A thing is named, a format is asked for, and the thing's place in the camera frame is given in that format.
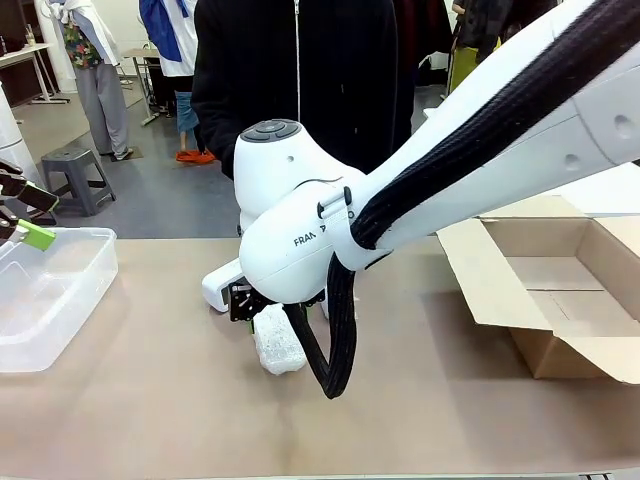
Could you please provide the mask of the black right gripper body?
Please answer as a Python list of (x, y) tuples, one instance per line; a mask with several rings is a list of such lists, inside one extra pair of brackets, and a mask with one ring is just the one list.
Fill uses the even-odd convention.
[(232, 322), (252, 321), (267, 305), (268, 299), (246, 280), (229, 286), (229, 315)]

